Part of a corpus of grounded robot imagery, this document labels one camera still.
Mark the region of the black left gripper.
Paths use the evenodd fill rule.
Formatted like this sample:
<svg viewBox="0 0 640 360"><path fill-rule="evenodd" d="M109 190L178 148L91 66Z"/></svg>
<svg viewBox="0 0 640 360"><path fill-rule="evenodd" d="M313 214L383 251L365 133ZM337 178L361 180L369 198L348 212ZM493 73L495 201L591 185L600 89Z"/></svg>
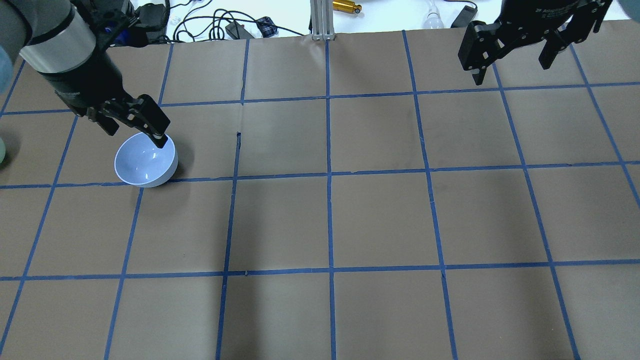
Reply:
<svg viewBox="0 0 640 360"><path fill-rule="evenodd" d="M77 95L75 113L80 117L86 116L92 123L98 124L109 136L114 136L122 123L144 133L156 148L163 149L169 141L166 132L170 126L170 119L147 94L138 95L137 98L125 95L122 98L103 101Z"/></svg>

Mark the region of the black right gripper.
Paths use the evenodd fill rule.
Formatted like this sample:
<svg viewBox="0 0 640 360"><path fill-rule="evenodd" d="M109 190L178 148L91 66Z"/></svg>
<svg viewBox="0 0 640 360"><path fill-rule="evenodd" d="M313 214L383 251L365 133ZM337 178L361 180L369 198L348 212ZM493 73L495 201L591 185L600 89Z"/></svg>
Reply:
<svg viewBox="0 0 640 360"><path fill-rule="evenodd" d="M504 0L494 23L471 21L458 50L458 59L477 86L487 68L505 57L506 46L519 48L546 40L538 57L542 69L571 43L583 43L598 33L611 0Z"/></svg>

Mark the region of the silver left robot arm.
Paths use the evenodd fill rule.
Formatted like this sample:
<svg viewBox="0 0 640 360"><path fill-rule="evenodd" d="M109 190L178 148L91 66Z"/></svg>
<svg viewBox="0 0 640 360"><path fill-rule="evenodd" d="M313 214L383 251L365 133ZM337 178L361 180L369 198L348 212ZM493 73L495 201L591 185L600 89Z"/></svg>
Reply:
<svg viewBox="0 0 640 360"><path fill-rule="evenodd" d="M107 49L145 47L157 26L142 23L121 5L95 7L91 0L3 0L1 2L1 91L23 58L79 117L113 136L119 125L144 133L158 148L168 141L170 120L150 95L131 96Z"/></svg>

